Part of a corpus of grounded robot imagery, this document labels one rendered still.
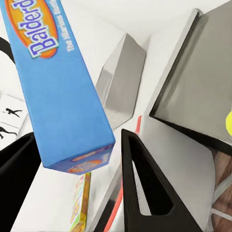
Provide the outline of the board game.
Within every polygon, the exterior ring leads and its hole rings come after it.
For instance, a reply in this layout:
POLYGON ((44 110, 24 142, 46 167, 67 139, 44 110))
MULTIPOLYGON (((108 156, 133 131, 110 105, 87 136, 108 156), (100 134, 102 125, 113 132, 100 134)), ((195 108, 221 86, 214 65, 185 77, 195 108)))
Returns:
POLYGON ((83 232, 85 229, 90 176, 90 172, 82 175, 78 183, 75 185, 76 188, 72 205, 69 232, 83 232))
POLYGON ((61 0, 0 0, 43 167, 85 175, 116 143, 61 0))

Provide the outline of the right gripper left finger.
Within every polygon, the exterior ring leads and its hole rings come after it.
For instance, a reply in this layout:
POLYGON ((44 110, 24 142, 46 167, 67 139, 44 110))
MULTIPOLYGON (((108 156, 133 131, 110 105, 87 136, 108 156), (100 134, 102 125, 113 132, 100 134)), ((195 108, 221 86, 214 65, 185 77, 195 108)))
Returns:
POLYGON ((33 130, 0 150, 0 232, 10 232, 41 157, 33 130))

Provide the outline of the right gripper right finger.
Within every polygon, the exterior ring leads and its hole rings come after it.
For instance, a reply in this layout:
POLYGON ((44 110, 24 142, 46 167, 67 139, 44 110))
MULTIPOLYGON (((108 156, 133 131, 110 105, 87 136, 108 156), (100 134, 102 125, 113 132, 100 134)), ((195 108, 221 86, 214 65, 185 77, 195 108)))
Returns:
POLYGON ((203 232, 134 131, 121 130, 125 232, 203 232), (140 213, 134 161, 151 216, 140 213))

